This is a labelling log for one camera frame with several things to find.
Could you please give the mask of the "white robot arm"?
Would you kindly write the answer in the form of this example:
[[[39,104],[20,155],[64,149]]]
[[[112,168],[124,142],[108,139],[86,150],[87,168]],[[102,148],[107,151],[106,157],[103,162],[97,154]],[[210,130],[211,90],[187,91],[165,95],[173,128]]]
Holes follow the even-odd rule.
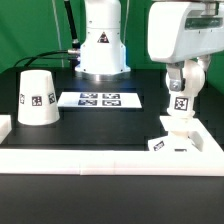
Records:
[[[120,40],[119,0],[84,0],[86,39],[78,72],[111,77],[127,72]],[[185,61],[224,50],[224,0],[155,0],[149,9],[147,48],[150,58],[166,65],[169,88],[185,88]]]

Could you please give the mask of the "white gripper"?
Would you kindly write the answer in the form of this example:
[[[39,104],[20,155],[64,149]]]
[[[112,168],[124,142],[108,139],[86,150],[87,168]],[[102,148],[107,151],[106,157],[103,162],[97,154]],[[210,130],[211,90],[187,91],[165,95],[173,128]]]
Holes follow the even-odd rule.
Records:
[[[148,17],[148,53],[152,61],[163,62],[169,89],[184,90],[183,68],[186,59],[197,58],[207,72],[213,54],[224,50],[224,2],[215,14],[205,2],[163,1],[152,4]]]

